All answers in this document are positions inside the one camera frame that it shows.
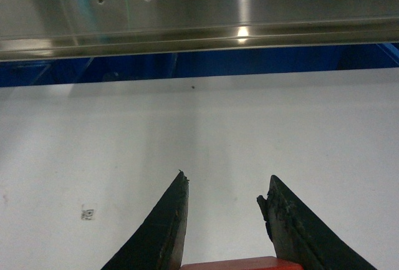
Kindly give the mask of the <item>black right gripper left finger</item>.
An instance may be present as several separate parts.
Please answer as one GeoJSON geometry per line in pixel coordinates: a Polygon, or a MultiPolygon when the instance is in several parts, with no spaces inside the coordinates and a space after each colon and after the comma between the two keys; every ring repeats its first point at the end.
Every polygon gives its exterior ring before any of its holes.
{"type": "Polygon", "coordinates": [[[179,269],[188,219],[189,180],[179,171],[144,222],[103,269],[179,269]]]}

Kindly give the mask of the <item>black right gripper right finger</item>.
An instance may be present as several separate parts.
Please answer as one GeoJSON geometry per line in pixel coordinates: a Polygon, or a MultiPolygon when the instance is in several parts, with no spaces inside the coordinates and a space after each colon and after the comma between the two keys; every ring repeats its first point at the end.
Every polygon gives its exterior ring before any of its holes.
{"type": "Polygon", "coordinates": [[[303,269],[375,269],[342,241],[278,176],[256,198],[279,259],[303,269]]]}

